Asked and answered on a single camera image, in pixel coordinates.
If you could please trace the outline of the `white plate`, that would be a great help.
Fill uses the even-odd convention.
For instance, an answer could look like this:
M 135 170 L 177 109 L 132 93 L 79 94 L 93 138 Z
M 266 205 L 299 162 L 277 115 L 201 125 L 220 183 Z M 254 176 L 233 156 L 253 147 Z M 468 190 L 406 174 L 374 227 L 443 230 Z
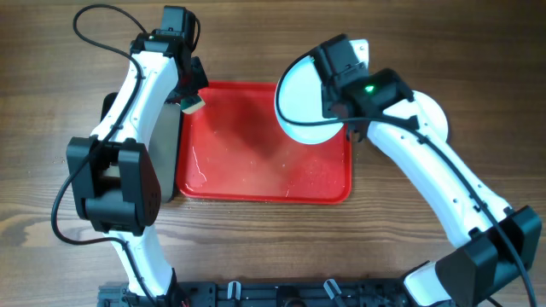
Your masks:
M 425 93 L 414 90 L 414 98 L 421 108 L 421 114 L 427 119 L 430 126 L 443 141 L 449 140 L 449 122 L 441 106 Z

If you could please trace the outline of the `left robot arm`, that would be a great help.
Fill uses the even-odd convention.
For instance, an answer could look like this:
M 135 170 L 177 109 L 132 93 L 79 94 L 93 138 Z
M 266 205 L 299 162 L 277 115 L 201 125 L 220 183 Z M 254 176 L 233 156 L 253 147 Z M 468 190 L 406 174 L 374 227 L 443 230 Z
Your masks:
M 208 86 L 199 38 L 189 31 L 141 33 L 127 52 L 129 69 L 120 91 L 88 137 L 67 146 L 69 177 L 78 216 L 111 242 L 129 277 L 122 301 L 130 306 L 184 306 L 188 299 L 161 250 L 154 226 L 160 182 L 148 147 L 164 104 L 184 113 L 203 106 Z

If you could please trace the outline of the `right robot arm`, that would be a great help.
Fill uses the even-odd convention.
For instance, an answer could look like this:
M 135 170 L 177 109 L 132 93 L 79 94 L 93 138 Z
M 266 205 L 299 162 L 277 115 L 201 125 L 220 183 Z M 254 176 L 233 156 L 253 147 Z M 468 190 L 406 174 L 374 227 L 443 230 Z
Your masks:
M 529 206 L 514 210 L 465 165 L 447 142 L 447 120 L 432 97 L 391 69 L 351 69 L 330 78 L 323 93 L 336 117 L 364 131 L 414 184 L 455 248 L 404 277 L 415 305 L 475 306 L 516 278 L 537 305 L 528 271 L 541 219 Z

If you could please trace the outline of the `green yellow sponge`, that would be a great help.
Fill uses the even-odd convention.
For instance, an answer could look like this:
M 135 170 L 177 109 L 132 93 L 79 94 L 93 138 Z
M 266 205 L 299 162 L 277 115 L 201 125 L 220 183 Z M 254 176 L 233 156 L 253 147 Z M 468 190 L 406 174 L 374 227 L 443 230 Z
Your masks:
M 206 104 L 199 95 L 186 96 L 180 101 L 180 108 L 184 114 L 192 114 Z

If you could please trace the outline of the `light blue plate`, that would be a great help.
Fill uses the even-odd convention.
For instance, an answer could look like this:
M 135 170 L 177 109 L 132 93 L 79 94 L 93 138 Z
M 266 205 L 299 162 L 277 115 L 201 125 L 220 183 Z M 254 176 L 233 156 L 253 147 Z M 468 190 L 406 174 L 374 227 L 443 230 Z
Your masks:
M 350 42 L 369 70 L 369 42 L 366 39 L 350 39 Z M 334 106 L 336 118 L 322 116 L 321 81 L 310 52 L 294 60 L 280 77 L 274 107 L 279 125 L 290 138 L 305 145 L 317 145 L 333 138 L 344 124 L 361 113 L 343 96 L 341 104 Z

